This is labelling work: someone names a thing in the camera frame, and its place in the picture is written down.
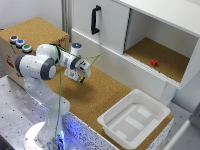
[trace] cardboard box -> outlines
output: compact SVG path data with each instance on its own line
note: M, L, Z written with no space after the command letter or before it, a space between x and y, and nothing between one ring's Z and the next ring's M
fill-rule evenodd
M32 46L33 51L29 53L31 55L36 54L36 49L41 44L60 44L69 50L69 35L39 17L0 31L0 54L5 71L22 87L24 87L24 78L19 76L15 68L15 60L23 52L22 49L10 44L10 36L12 35L17 35L19 39L25 40L26 44Z

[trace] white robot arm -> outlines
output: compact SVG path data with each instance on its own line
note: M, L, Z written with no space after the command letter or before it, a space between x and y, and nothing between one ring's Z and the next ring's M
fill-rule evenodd
M72 55L60 50L56 46L42 44L37 48L36 56L20 55L15 61L17 71L22 77L25 78L24 88L26 92L31 97L38 100L43 106L48 108L48 111L46 112L45 124L34 139L37 141L36 144L41 148L41 150L49 150L52 148L51 146L54 139L59 111L59 95L54 93L43 80L51 80L55 76L56 64L60 62L60 65L67 68L65 75L75 81L83 83L85 77L89 77L91 75L91 70L90 64L81 58L81 50L82 45L78 43L72 44ZM69 101L62 97L60 115L67 114L69 109ZM61 131L62 122L60 119L58 125L58 136ZM64 146L60 146L58 149L64 150Z

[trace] empty tray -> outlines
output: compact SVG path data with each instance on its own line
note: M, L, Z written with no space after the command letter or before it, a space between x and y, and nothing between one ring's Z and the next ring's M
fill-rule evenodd
M98 122L122 147L136 149L169 113L169 108L136 89L101 115Z

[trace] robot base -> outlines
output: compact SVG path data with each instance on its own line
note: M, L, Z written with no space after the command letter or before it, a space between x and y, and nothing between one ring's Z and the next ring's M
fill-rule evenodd
M32 126L25 135L24 138L24 149L25 150L45 150L46 148L40 148L36 143L35 143L35 137L40 131L40 129L43 127L44 122L40 122L34 126Z

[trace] door handle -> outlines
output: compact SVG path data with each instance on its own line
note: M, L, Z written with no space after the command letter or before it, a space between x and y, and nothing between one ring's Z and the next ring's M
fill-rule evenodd
M100 30L96 28L96 12L101 10L101 7L96 5L96 8L92 10L92 24L91 24L91 31L92 35L98 33Z

